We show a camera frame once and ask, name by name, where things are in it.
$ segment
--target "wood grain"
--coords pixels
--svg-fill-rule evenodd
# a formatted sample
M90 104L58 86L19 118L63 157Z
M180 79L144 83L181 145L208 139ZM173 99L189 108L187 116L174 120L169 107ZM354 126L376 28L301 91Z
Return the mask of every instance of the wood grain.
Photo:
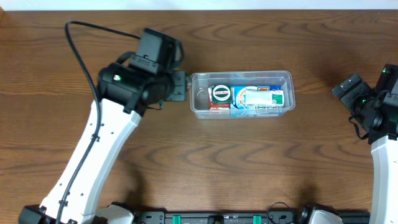
M92 96L63 25L144 27L183 42L194 72L289 70L296 109L281 118L198 120L189 102L148 111L103 189L112 201L167 210L262 210L316 200L370 209L373 163L349 112L330 93L358 72L375 85L397 63L396 11L8 12L0 29L0 223L40 203L63 172ZM95 77L137 42L74 27Z
M1 22L1 19L2 19L3 16L4 16L4 10L0 6L0 22Z

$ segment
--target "green label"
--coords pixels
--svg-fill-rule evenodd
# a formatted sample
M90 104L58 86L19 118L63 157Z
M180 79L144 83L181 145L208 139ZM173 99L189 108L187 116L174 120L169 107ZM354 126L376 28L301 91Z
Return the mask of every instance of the green label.
M284 96L280 94L272 94L272 103L276 103L277 105L281 105L284 102Z
M253 224L261 224L261 216L253 215Z
M181 224L181 216L173 215L173 224Z
M230 104L232 102L231 88L226 85L211 86L211 97L213 103L218 104Z

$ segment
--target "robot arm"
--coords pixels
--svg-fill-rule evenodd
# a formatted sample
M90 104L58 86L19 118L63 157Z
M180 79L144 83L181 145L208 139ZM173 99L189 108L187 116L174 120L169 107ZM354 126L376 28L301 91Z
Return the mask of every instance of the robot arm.
M101 109L103 118L99 137L70 189L68 204L64 207L61 217L62 223L68 223L69 220L74 220L77 223L91 223L95 217L103 185L119 151L141 120L141 116L135 111L127 114L123 112L122 105L107 99L101 101ZM86 128L67 168L55 187L40 204L41 208L45 208L47 216L57 217L59 200L92 138L95 125L96 105L93 102Z
M149 105L158 103L158 110L161 110L163 101L186 99L186 74L174 70L183 60L182 45L170 36L144 29L137 52L126 52L103 68L95 89L70 38L68 25L71 23L139 39L84 22L70 21L66 24L68 41L88 76L95 100L83 135L61 178L40 205L23 209L19 223L53 223L55 219L56 223L71 224L131 223L133 213L115 205L99 210L96 217L98 199L126 139L137 127L146 109L153 109Z
M371 224L398 223L398 142L388 136L372 143L374 165Z
M386 64L375 88L354 74L332 93L351 112L349 118L362 126L372 145L374 187L371 224L398 223L398 66Z

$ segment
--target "round logo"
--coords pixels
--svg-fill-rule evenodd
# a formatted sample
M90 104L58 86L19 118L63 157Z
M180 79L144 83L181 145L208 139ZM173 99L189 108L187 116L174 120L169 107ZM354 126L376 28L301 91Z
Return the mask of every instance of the round logo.
M220 101L228 100L231 96L231 90L227 86L218 85L213 89L213 96Z

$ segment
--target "green light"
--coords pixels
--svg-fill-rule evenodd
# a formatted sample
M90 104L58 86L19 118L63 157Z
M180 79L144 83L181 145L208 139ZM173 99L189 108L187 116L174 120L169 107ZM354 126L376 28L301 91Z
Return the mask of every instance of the green light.
M120 77L119 75L115 75L113 77L113 80L120 82L122 80L122 77Z

